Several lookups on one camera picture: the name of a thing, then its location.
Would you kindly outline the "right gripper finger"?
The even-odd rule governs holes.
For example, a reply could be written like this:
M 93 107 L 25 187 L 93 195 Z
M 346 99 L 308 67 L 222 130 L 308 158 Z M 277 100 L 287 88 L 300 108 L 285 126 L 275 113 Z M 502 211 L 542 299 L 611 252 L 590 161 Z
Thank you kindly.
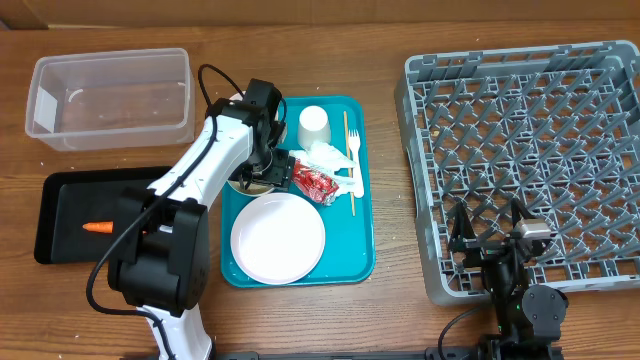
M 517 197 L 510 200 L 512 235 L 524 235 L 530 232 L 534 225 L 534 217 L 526 209 L 524 203 Z
M 464 204 L 459 201 L 453 207 L 453 228 L 447 243 L 447 249 L 452 253 L 463 253 L 463 267 L 473 267 L 472 250 L 475 245 L 475 232 L 467 215 Z

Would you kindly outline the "red snack wrapper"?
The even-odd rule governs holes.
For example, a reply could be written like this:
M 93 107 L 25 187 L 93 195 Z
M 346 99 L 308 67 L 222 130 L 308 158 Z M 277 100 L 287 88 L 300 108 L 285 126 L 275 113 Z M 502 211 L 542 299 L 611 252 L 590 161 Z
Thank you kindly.
M 325 206 L 333 203 L 339 189 L 338 184 L 331 177 L 303 165 L 299 160 L 294 165 L 293 182 L 305 196 Z

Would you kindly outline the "white napkin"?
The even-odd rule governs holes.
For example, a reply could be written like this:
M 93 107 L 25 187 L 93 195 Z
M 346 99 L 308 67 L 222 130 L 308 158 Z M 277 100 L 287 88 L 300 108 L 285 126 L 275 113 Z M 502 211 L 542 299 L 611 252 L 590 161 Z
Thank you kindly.
M 337 195 L 353 192 L 355 181 L 348 175 L 338 175 L 342 169 L 352 170 L 355 163 L 328 143 L 315 142 L 308 150 L 291 150 L 290 155 L 314 170 L 331 177 L 339 186 Z

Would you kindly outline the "white bowl with peanuts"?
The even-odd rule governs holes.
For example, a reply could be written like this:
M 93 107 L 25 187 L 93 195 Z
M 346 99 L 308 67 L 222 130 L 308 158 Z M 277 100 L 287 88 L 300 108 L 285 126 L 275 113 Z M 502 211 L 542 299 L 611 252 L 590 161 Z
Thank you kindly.
M 230 97 L 231 101 L 240 101 L 243 96 L 246 95 L 246 91 L 243 91 L 242 93 L 235 93 L 234 95 L 232 95 Z M 282 105 L 282 110 L 283 110 L 283 114 L 284 115 L 284 107 L 285 107 L 285 100 L 281 100 L 281 105 Z M 280 116 L 280 111 L 277 110 L 276 114 L 275 114 L 275 120 L 274 120 L 274 124 L 271 128 L 271 133 L 270 133 L 270 140 L 274 140 L 275 141 L 275 145 L 280 145 L 282 143 L 284 143 L 286 136 L 287 136 L 287 124 L 286 124 L 286 116 L 283 118 Z

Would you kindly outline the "orange carrot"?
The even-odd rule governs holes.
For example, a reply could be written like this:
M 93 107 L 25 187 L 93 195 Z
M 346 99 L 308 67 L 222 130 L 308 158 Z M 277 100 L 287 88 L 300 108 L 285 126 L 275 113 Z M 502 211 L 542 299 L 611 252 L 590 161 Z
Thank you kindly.
M 112 234 L 114 223 L 112 221 L 89 222 L 82 225 L 82 228 L 88 232 Z

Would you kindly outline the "white bowl with rice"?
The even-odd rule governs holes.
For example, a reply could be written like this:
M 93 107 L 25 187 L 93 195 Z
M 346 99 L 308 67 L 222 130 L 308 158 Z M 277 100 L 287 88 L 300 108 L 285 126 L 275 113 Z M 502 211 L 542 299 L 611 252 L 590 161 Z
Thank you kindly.
M 249 197 L 259 197 L 274 191 L 273 186 L 260 185 L 252 183 L 247 189 L 244 189 L 237 181 L 228 181 L 227 184 L 237 193 Z

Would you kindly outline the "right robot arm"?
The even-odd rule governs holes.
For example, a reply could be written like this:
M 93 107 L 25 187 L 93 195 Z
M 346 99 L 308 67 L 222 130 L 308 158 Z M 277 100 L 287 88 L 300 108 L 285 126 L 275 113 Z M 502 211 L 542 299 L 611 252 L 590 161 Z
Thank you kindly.
M 448 250 L 464 254 L 465 268 L 481 270 L 499 330 L 459 354 L 465 359 L 561 359 L 562 349 L 552 344 L 561 338 L 568 298 L 547 285 L 532 285 L 525 270 L 529 260 L 546 250 L 552 231 L 519 199 L 513 198 L 510 208 L 512 230 L 500 242 L 476 235 L 463 203 L 453 208 Z

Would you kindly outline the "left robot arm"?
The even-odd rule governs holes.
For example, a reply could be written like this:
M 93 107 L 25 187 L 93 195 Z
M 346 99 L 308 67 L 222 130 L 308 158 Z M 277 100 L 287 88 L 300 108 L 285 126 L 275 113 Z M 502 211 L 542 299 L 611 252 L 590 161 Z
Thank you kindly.
M 160 358 L 215 358 L 199 309 L 210 270 L 209 209 L 233 177 L 243 185 L 288 186 L 293 160 L 277 146 L 286 115 L 279 95 L 220 98 L 165 175 L 122 194 L 115 239 L 98 264 L 129 306 L 121 313 L 148 322 Z

